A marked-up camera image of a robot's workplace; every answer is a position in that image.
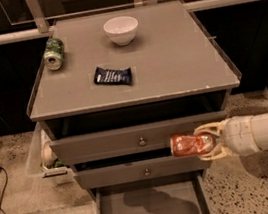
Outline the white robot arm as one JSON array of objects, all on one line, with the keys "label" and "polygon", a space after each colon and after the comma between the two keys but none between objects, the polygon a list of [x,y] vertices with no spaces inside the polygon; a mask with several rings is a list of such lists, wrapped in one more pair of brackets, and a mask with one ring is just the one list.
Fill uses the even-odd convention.
[{"label": "white robot arm", "polygon": [[268,151],[268,113],[234,116],[221,122],[196,127],[195,135],[211,133],[217,138],[217,146],[202,160],[218,160],[225,156],[243,156]]}]

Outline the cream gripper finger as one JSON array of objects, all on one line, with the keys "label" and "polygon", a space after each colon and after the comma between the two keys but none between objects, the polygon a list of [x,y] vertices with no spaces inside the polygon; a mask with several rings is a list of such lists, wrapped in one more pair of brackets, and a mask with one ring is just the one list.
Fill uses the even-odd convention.
[{"label": "cream gripper finger", "polygon": [[199,127],[196,127],[194,130],[194,135],[201,135],[203,133],[212,134],[215,137],[221,137],[222,131],[224,127],[224,122],[215,122],[209,124],[202,124]]},{"label": "cream gripper finger", "polygon": [[222,144],[217,144],[217,146],[211,150],[210,153],[205,153],[204,155],[200,155],[199,158],[202,161],[212,161],[212,160],[218,160],[224,157],[228,157],[231,154],[231,150],[222,145]]}]

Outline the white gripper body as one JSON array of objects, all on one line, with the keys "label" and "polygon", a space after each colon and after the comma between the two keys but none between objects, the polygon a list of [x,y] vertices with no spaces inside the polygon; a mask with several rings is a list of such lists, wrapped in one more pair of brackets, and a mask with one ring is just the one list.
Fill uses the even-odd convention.
[{"label": "white gripper body", "polygon": [[243,156],[259,152],[259,147],[253,138],[251,119],[252,116],[234,116],[222,122],[222,142],[237,155]]}]

